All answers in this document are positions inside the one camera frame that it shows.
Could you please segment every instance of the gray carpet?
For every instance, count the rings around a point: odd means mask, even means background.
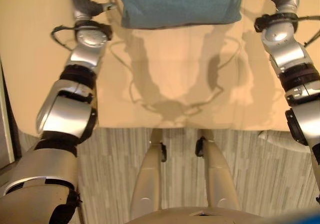
[[[129,220],[134,183],[151,129],[96,129],[78,146],[79,189],[86,224]],[[168,160],[162,164],[162,207],[206,206],[204,160],[194,154],[197,131],[164,130]],[[214,130],[233,174],[244,211],[274,216],[317,206],[310,154],[258,139],[255,131]],[[26,150],[36,141],[20,134]]]

